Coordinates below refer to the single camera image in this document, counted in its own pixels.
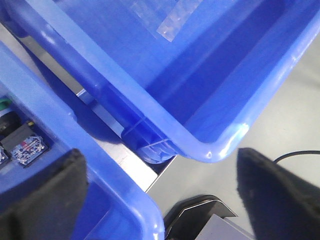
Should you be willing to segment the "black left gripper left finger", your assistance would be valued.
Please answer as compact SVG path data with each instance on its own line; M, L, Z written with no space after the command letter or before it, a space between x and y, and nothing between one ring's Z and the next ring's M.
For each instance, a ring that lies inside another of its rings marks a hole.
M72 149L0 195L2 240L69 240L88 192L85 156Z

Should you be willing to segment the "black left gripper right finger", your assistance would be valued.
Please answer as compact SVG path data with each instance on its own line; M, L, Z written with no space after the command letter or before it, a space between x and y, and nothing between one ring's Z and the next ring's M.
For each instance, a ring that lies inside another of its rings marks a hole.
M318 240L320 189L253 148L237 152L237 190L257 240Z

